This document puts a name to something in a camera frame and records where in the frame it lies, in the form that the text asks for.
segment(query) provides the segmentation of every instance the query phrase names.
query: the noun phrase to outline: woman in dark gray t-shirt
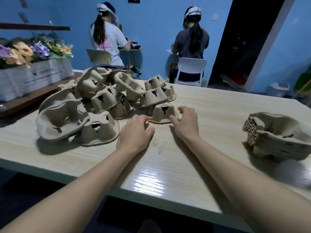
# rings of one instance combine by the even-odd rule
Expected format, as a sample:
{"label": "woman in dark gray t-shirt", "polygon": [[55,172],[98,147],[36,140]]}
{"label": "woman in dark gray t-shirt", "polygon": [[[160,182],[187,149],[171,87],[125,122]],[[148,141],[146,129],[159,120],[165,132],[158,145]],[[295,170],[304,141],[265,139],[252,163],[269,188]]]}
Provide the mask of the woman in dark gray t-shirt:
{"label": "woman in dark gray t-shirt", "polygon": [[[207,31],[200,27],[201,9],[197,6],[189,7],[184,16],[183,31],[180,31],[175,43],[172,45],[172,52],[179,53],[180,57],[203,59],[204,49],[208,47],[210,37]],[[169,73],[169,82],[174,83],[177,77],[178,68],[174,68]],[[200,80],[200,74],[188,74],[180,72],[179,80],[185,82],[195,82]]]}

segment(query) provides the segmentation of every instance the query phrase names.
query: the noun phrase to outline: doorway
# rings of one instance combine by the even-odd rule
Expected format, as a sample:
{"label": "doorway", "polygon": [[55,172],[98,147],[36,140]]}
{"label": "doorway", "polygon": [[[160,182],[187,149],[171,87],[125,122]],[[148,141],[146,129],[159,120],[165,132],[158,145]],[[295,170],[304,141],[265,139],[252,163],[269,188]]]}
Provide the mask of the doorway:
{"label": "doorway", "polygon": [[209,88],[243,91],[284,0],[233,0]]}

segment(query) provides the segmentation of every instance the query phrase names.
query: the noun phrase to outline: white t-shirt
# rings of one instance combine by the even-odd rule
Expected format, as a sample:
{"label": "white t-shirt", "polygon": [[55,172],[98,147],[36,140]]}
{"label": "white t-shirt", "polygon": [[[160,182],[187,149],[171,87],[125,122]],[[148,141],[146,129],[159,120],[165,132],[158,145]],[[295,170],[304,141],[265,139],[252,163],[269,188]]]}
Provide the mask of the white t-shirt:
{"label": "white t-shirt", "polygon": [[94,24],[91,27],[91,40],[93,43],[93,46],[95,47],[96,50],[105,50],[108,51],[111,54],[111,59],[112,65],[117,65],[117,66],[124,66],[121,58],[120,58],[120,51],[118,49],[118,45],[120,47],[123,47],[127,44],[127,40],[125,39],[123,33],[121,30],[109,23],[104,21],[105,23],[105,42],[104,44],[98,45],[95,43],[93,34],[94,34]]}

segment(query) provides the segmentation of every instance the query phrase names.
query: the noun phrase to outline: black hair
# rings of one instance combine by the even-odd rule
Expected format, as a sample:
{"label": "black hair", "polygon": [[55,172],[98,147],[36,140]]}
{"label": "black hair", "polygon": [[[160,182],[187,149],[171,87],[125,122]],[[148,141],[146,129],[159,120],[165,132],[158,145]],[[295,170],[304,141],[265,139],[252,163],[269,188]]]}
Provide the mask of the black hair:
{"label": "black hair", "polygon": [[[103,4],[112,10],[113,13],[116,13],[115,8],[109,2],[105,1]],[[91,24],[91,26],[94,24],[93,38],[98,45],[105,42],[105,23],[102,18],[110,15],[109,11],[100,11],[100,13],[102,15],[97,15],[95,22]]]}
{"label": "black hair", "polygon": [[189,52],[194,54],[201,48],[201,43],[200,40],[202,39],[203,31],[199,25],[199,21],[201,20],[201,15],[187,15],[184,19],[184,24],[187,23],[194,23],[194,25],[189,29],[189,34],[191,38],[190,46],[189,46]]}

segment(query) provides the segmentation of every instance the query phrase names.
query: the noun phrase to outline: white wooden planter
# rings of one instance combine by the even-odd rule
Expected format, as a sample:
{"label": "white wooden planter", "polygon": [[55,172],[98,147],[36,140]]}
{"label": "white wooden planter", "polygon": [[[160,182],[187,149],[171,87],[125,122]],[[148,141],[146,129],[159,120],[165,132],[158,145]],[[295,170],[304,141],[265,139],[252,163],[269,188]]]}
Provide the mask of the white wooden planter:
{"label": "white wooden planter", "polygon": [[9,101],[73,76],[69,59],[51,59],[0,70],[0,101]]}

